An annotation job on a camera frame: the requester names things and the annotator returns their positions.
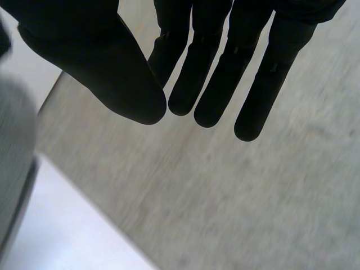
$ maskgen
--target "black sleeve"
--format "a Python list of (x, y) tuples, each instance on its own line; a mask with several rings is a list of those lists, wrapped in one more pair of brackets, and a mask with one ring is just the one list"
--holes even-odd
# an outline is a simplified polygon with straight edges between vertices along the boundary
[(346, 0), (276, 0), (275, 10), (309, 24), (330, 21)]

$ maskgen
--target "speckled floor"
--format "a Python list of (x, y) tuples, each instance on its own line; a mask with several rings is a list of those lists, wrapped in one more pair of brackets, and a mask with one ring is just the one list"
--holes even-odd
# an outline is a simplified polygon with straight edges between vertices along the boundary
[[(39, 149), (162, 270), (359, 270), (359, 10), (348, 0), (318, 27), (252, 143), (233, 124), (269, 25), (214, 128), (169, 111), (133, 123), (63, 75), (40, 115)], [(121, 1), (120, 13), (148, 56), (152, 1)]]

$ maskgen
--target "hand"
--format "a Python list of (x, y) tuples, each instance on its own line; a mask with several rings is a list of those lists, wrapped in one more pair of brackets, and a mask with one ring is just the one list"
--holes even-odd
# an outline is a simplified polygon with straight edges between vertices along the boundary
[(110, 110), (142, 124), (163, 117), (164, 92), (117, 14), (118, 0), (1, 0), (1, 6), (19, 21), (33, 51)]
[(275, 10), (268, 47), (235, 123), (236, 136), (252, 141), (259, 136), (298, 52), (309, 42), (317, 24), (331, 20), (344, 2), (235, 0), (232, 6), (232, 0), (154, 0), (161, 36), (148, 63), (165, 86), (187, 44), (192, 8), (194, 38), (169, 99), (174, 114), (188, 114), (204, 85), (232, 8), (225, 50), (194, 113), (199, 125), (212, 127), (227, 107)]

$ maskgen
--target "fingertip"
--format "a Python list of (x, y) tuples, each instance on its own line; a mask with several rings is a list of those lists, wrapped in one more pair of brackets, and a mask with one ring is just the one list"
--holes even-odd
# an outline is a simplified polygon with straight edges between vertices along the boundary
[(246, 125), (239, 122), (240, 121), (237, 120), (234, 126), (234, 133), (238, 139), (244, 142), (251, 142), (259, 137), (261, 130), (253, 125)]
[(198, 125), (202, 126), (203, 128), (212, 128), (219, 122), (219, 119), (215, 117), (211, 117), (210, 115), (203, 114), (199, 111), (196, 107), (195, 112), (193, 114), (193, 118)]
[(191, 108), (189, 109), (187, 106), (184, 106), (180, 102), (174, 101), (171, 96), (168, 105), (169, 110), (177, 116), (185, 116), (191, 111)]

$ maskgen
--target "white wall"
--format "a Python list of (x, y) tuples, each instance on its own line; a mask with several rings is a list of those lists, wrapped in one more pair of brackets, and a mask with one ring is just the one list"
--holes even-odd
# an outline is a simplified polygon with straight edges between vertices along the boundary
[(17, 21), (6, 11), (0, 12), (4, 27), (12, 41), (12, 52), (1, 63), (0, 72), (10, 74), (23, 82), (31, 91), (37, 109), (40, 109), (61, 70), (34, 53), (17, 32)]

